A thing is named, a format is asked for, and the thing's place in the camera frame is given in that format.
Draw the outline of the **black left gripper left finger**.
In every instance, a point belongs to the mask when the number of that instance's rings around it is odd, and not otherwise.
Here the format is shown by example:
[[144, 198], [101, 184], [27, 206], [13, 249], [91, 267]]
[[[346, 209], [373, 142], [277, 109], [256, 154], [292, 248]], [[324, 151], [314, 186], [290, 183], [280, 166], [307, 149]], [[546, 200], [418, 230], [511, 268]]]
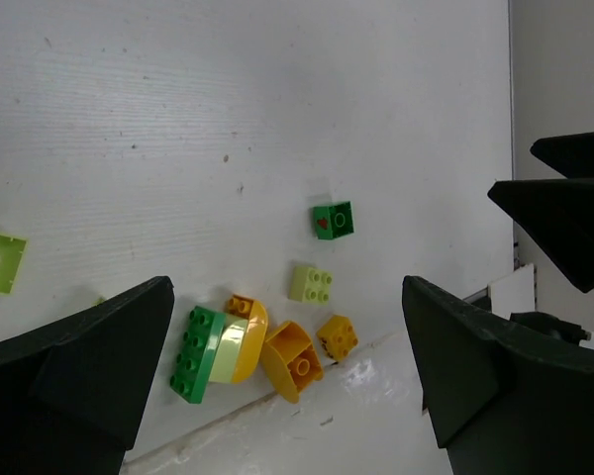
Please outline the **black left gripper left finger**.
[[0, 342], [0, 474], [117, 474], [174, 305], [157, 276]]

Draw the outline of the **yellow hollow curved lego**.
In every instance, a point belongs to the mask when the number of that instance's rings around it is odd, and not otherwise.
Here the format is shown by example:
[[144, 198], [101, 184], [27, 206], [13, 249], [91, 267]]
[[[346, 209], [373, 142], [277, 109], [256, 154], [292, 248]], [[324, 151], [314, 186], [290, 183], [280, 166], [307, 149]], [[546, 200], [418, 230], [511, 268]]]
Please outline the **yellow hollow curved lego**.
[[286, 321], [271, 331], [262, 346], [260, 363], [275, 391], [291, 404], [324, 369], [310, 336], [296, 322]]

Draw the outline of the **dark green square lego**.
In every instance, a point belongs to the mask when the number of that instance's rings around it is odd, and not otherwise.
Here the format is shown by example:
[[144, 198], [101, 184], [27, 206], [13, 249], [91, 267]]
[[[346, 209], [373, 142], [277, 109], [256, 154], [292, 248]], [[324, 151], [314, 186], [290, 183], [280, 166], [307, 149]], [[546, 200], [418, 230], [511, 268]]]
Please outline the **dark green square lego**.
[[312, 208], [316, 237], [335, 240], [354, 233], [350, 201], [319, 205]]

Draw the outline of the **yellow curved lego brick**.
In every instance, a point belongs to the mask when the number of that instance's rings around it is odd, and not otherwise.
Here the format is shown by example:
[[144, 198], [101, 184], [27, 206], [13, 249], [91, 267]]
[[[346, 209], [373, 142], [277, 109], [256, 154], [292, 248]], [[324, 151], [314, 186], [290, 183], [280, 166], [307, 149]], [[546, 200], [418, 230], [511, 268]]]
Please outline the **yellow curved lego brick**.
[[260, 301], [238, 294], [232, 295], [227, 301], [225, 309], [228, 314], [247, 321], [239, 356], [231, 378], [232, 384], [238, 384], [252, 375], [259, 362], [269, 317], [266, 308]]

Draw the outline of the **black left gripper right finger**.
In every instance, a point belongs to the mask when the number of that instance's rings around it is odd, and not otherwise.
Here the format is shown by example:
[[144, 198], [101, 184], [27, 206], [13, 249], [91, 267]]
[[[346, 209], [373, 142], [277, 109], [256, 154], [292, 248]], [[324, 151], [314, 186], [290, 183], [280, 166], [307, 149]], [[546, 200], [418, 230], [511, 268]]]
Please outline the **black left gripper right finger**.
[[455, 474], [594, 474], [594, 350], [408, 275], [402, 307]]

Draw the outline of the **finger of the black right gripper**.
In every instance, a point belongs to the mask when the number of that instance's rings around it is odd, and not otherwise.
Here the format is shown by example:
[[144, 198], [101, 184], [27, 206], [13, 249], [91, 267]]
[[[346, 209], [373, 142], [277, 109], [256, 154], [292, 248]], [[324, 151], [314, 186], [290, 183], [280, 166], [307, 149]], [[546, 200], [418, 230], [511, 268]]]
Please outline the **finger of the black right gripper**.
[[488, 197], [576, 289], [594, 289], [594, 178], [499, 181]]
[[566, 178], [594, 178], [594, 132], [538, 139], [530, 152]]

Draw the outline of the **green lego plate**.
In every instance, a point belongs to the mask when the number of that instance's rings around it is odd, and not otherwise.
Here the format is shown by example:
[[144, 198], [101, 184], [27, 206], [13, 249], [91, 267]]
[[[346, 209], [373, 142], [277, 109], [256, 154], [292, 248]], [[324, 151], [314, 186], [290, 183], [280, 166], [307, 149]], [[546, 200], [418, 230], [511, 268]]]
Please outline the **green lego plate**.
[[170, 388], [189, 404], [202, 402], [226, 318], [225, 313], [201, 306], [189, 313], [169, 379]]

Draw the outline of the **pale green curved lego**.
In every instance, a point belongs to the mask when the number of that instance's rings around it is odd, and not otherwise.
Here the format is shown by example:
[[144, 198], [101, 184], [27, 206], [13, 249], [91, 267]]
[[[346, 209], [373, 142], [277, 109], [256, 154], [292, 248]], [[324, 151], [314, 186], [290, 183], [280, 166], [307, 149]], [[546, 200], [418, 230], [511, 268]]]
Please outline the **pale green curved lego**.
[[232, 381], [247, 327], [247, 319], [226, 314], [226, 322], [209, 376], [211, 383], [228, 384]]

